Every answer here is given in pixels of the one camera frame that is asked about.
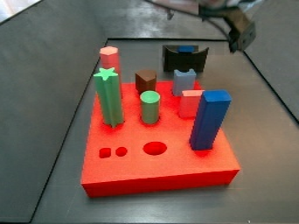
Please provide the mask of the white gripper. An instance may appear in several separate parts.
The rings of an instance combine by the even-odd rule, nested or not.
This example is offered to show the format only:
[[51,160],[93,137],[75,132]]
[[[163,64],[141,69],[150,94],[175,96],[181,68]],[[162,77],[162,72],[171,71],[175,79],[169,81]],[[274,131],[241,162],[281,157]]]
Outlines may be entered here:
[[186,12],[197,15],[199,8],[218,10],[230,6],[233,0],[150,0],[151,4],[165,7],[170,11]]

